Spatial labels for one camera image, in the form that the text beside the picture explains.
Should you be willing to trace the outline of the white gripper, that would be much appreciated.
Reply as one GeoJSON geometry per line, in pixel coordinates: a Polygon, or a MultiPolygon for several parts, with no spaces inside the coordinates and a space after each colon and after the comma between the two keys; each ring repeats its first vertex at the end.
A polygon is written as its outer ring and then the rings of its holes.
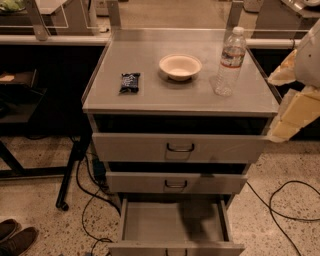
{"type": "Polygon", "coordinates": [[[306,86],[302,91],[290,89],[284,95],[267,134],[272,142],[289,141],[320,117],[320,20],[302,38],[297,50],[294,49],[268,77],[268,82],[275,86],[295,80],[306,86]]]}

